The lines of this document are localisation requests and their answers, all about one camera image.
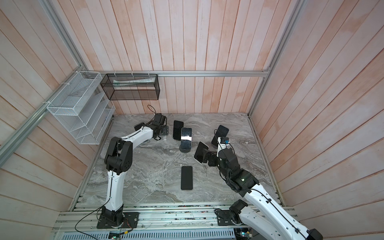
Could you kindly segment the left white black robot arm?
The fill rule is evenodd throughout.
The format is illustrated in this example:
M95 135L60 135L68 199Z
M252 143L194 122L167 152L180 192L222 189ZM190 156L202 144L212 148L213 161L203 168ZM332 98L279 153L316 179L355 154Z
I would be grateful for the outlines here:
M113 137L105 156L108 171L108 190L105 205L102 206L101 217L114 226L120 226L123 215L123 188L127 171L133 163L133 150L150 139L156 141L168 133L167 117L158 113L148 123L135 126L135 131L125 137Z

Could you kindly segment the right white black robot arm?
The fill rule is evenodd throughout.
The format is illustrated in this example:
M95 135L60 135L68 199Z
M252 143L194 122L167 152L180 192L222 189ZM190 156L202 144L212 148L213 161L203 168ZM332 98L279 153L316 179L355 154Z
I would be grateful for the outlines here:
M295 220L265 190L259 180L242 169L232 149L219 152L204 149L202 162L218 167L226 184L242 200L231 205L233 222L245 224L267 240L322 240L316 229L308 229Z

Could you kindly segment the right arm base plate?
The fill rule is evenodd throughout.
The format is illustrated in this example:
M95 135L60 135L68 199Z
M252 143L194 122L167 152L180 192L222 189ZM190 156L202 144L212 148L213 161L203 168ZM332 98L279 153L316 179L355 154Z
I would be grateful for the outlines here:
M217 216L219 226L245 226L238 215L231 210L215 209L214 213Z

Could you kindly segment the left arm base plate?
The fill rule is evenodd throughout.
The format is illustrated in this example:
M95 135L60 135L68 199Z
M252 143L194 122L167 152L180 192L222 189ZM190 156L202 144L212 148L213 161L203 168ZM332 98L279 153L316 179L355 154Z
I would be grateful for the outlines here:
M102 213L97 229L135 229L138 225L139 214L139 212Z

